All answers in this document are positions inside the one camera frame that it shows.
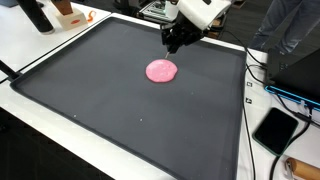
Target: smartphone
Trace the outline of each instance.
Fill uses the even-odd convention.
[[[258,129],[253,139],[276,156],[281,156],[288,147],[298,121],[279,109],[272,108]]]

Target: black bottle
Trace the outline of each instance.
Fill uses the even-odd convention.
[[[17,0],[22,10],[42,34],[51,34],[54,28],[36,0]]]

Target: floor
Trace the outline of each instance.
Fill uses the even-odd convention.
[[[113,7],[113,0],[73,1],[111,12],[120,12]],[[271,0],[247,0],[241,9],[231,9],[226,29],[248,44],[259,28],[270,3]],[[272,47],[279,40],[291,18],[292,15],[272,36],[268,47]],[[227,33],[221,40],[239,44]],[[320,48],[319,42],[320,26],[317,26],[293,54],[303,57]],[[1,125],[5,125],[7,129],[4,131]],[[0,144],[1,180],[112,179],[1,108]]]

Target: gray tray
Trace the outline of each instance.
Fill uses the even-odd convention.
[[[11,86],[178,179],[236,179],[246,54],[198,42],[153,83],[165,53],[159,30],[109,18]]]

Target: white cup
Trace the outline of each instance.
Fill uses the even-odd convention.
[[[170,1],[166,1],[164,11],[170,20],[174,20],[178,15],[179,9],[176,5],[171,4]]]

